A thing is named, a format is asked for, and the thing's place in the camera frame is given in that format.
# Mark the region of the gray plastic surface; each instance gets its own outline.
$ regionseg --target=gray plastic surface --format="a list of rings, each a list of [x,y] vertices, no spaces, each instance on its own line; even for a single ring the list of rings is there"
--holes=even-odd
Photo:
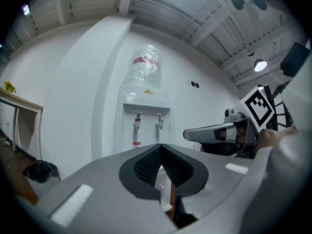
[[[165,215],[156,200],[139,199],[121,184],[120,166],[128,159],[154,145],[100,158],[81,168],[54,187],[37,207],[49,215],[78,185],[86,184],[94,191],[68,227],[76,234],[172,233],[176,226]]]
[[[259,152],[255,160],[217,156],[168,145],[202,162],[209,179],[198,194],[183,198],[187,212],[201,219],[178,230],[156,200],[136,198],[121,184],[118,173],[128,159],[154,145],[98,159],[54,187],[37,207],[50,215],[81,184],[94,191],[68,227],[73,233],[238,233],[239,224],[263,177],[269,150]],[[249,167],[246,175],[228,170],[233,163]]]
[[[17,197],[17,201],[20,204],[20,206],[23,208],[23,210],[26,212],[26,214],[31,217],[32,219],[36,220],[36,224],[41,228],[41,230],[46,234],[70,234],[68,230],[64,229],[60,225],[54,223],[51,221],[51,219],[46,216],[45,214],[42,214],[42,211],[37,209],[35,206],[33,206],[31,203],[29,203],[27,200]]]
[[[283,138],[272,150],[266,176],[244,214],[242,234],[264,232],[298,198],[312,171],[311,146],[311,134],[302,134]]]

